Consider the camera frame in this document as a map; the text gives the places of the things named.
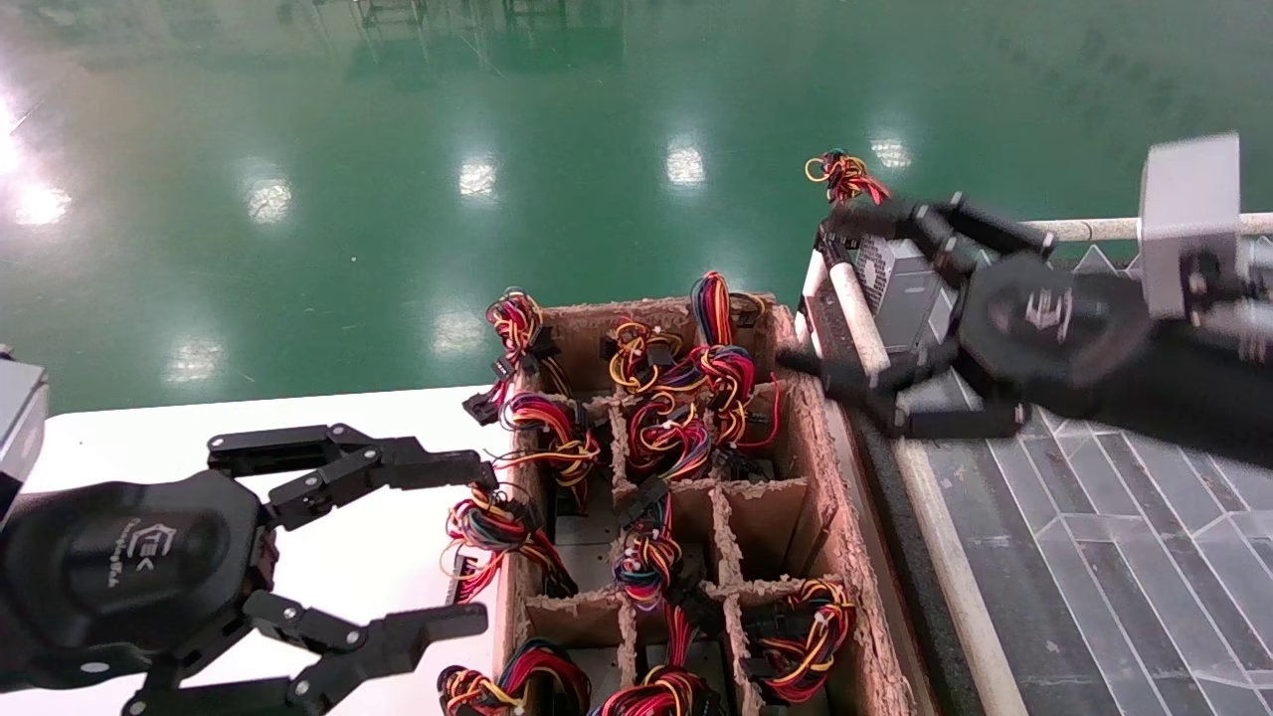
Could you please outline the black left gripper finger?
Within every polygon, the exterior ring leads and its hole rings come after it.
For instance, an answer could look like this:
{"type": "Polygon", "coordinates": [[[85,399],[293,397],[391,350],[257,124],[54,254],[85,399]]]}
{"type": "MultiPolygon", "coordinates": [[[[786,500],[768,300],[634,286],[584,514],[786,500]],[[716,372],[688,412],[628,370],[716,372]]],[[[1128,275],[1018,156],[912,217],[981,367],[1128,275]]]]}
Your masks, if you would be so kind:
{"type": "Polygon", "coordinates": [[[370,437],[350,426],[306,426],[219,434],[209,440],[207,465],[227,476],[297,475],[275,485],[265,510],[269,525],[295,530],[387,485],[398,490],[437,485],[495,485],[480,454],[430,452],[415,437],[370,437]]]}

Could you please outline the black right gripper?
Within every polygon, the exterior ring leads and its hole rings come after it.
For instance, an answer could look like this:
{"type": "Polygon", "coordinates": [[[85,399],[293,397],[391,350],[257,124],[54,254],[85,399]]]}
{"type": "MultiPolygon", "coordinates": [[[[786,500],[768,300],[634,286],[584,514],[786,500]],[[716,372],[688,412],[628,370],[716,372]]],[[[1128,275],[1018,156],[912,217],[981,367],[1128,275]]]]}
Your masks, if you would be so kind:
{"type": "Polygon", "coordinates": [[[960,345],[911,352],[876,372],[854,361],[824,359],[799,348],[778,364],[813,376],[833,403],[861,413],[889,440],[1008,440],[1027,423],[1023,399],[1080,399],[1150,344],[1155,317],[1141,283],[1113,273],[1055,270],[1045,262],[1057,237],[997,217],[962,194],[947,201],[833,206],[825,240],[875,236],[914,245],[945,285],[964,290],[960,345]],[[967,240],[1003,262],[978,268],[967,240]],[[953,371],[961,349],[997,383],[974,409],[913,409],[899,396],[953,371]]]}

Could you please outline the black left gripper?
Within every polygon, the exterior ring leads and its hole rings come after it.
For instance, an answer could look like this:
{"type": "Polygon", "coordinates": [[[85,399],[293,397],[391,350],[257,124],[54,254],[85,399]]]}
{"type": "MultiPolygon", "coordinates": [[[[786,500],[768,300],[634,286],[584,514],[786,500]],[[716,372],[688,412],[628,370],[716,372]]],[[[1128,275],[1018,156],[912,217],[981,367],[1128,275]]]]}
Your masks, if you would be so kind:
{"type": "Polygon", "coordinates": [[[327,715],[426,648],[488,629],[486,606],[355,626],[272,592],[269,513],[219,471],[23,496],[3,526],[4,692],[97,685],[154,668],[202,671],[252,626],[317,655],[295,678],[183,688],[150,671],[123,715],[327,715]]]}

